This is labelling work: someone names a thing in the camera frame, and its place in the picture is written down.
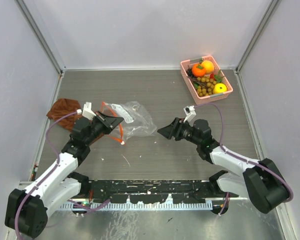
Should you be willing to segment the red cherry with leaves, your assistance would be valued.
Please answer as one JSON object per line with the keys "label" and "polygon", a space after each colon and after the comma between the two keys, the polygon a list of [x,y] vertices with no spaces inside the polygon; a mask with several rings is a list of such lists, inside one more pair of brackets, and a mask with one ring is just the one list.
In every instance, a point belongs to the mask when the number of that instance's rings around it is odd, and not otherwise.
{"label": "red cherry with leaves", "polygon": [[221,70],[219,70],[217,73],[211,73],[210,78],[216,81],[217,84],[221,83],[224,78],[224,74],[222,73]]}

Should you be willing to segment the orange persimmon toy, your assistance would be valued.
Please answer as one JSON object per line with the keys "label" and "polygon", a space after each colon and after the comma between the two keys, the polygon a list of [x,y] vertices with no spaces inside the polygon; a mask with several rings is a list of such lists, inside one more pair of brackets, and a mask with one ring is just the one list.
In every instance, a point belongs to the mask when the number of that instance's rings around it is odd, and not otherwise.
{"label": "orange persimmon toy", "polygon": [[194,64],[191,71],[196,78],[203,77],[206,74],[206,69],[200,63]]}

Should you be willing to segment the clear orange-zip bag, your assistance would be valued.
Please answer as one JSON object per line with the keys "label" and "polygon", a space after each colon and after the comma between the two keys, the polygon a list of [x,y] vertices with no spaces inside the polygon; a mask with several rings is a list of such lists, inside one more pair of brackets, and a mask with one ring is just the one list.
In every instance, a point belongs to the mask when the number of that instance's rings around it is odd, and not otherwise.
{"label": "clear orange-zip bag", "polygon": [[131,137],[149,137],[157,130],[150,113],[137,101],[124,104],[102,102],[100,112],[123,121],[108,135],[109,138],[125,145]]}

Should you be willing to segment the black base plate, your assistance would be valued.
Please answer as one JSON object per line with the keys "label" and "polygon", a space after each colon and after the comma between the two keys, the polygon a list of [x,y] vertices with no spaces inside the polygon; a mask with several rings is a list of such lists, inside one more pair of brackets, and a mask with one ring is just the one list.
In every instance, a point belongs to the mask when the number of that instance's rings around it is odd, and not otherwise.
{"label": "black base plate", "polygon": [[205,203],[208,198],[224,198],[226,193],[206,180],[93,180],[90,183],[92,200],[112,204]]}

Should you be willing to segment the dark grape bunch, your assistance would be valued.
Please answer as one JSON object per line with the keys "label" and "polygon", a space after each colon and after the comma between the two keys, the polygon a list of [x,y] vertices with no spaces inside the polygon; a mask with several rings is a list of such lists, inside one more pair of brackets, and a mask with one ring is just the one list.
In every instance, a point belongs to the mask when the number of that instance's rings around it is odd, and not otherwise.
{"label": "dark grape bunch", "polygon": [[186,73],[187,73],[187,76],[188,76],[188,77],[190,77],[190,78],[194,77],[194,75],[193,75],[193,72],[192,72],[192,69],[191,69],[191,68],[188,68],[188,69],[187,69],[187,71],[186,71]]}

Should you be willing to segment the brown cloth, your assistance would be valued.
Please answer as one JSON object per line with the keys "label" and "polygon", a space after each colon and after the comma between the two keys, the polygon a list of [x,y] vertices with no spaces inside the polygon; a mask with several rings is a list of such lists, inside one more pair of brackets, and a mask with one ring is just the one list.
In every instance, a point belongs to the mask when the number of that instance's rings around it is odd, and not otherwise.
{"label": "brown cloth", "polygon": [[[77,112],[81,109],[81,105],[77,100],[68,99],[68,98],[59,98],[48,111],[46,116],[53,121],[57,121],[63,116],[66,116],[70,113]],[[57,124],[62,128],[72,132],[72,129],[75,125],[75,121],[82,116],[80,114],[74,114],[62,119]]]}

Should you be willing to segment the orange peach toy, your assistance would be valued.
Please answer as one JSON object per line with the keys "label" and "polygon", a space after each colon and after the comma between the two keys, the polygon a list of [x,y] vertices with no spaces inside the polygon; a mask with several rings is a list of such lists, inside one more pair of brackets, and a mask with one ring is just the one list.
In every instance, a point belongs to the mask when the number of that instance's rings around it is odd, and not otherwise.
{"label": "orange peach toy", "polygon": [[200,65],[205,69],[206,74],[211,74],[215,70],[215,66],[210,60],[203,60]]}

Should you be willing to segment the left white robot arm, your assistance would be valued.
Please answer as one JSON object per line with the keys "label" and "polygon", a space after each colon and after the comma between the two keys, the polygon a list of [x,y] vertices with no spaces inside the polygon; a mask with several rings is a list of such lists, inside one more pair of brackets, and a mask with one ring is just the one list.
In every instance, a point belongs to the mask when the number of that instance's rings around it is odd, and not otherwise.
{"label": "left white robot arm", "polygon": [[19,240],[22,236],[35,239],[64,202],[89,195],[89,178],[75,170],[87,158],[91,144],[124,120],[91,110],[78,110],[76,114],[82,116],[74,122],[69,141],[56,153],[54,163],[26,188],[16,188],[8,196],[4,224]]}

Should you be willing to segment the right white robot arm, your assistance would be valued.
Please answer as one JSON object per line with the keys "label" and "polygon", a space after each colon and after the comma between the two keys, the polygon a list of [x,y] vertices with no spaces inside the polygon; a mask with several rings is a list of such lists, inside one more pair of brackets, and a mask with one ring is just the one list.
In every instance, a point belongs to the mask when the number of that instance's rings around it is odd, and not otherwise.
{"label": "right white robot arm", "polygon": [[251,159],[229,150],[213,138],[207,120],[198,119],[190,125],[175,118],[157,132],[168,140],[195,144],[202,160],[225,168],[225,172],[210,177],[209,191],[215,197],[225,192],[236,194],[249,199],[264,214],[293,199],[292,190],[272,160]]}

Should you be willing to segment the yellow lemon toy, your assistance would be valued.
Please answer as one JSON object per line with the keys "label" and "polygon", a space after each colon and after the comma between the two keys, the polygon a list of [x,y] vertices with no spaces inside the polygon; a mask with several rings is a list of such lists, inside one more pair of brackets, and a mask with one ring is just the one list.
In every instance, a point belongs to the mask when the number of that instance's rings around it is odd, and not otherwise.
{"label": "yellow lemon toy", "polygon": [[214,88],[213,88],[213,90],[212,90],[212,93],[214,94],[214,95],[216,95],[216,94],[222,94],[222,93],[224,93],[224,92],[226,92],[228,89],[227,89],[227,86],[225,85],[225,84],[223,84],[223,83],[217,83],[215,86],[214,86]]}

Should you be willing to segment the brown longan bunch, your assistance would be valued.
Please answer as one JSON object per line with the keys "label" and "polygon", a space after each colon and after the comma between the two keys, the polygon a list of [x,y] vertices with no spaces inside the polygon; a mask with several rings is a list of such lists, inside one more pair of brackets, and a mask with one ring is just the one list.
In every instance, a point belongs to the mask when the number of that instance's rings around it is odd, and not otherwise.
{"label": "brown longan bunch", "polygon": [[213,94],[216,81],[210,78],[210,76],[197,77],[194,80],[193,86],[199,97],[207,97]]}

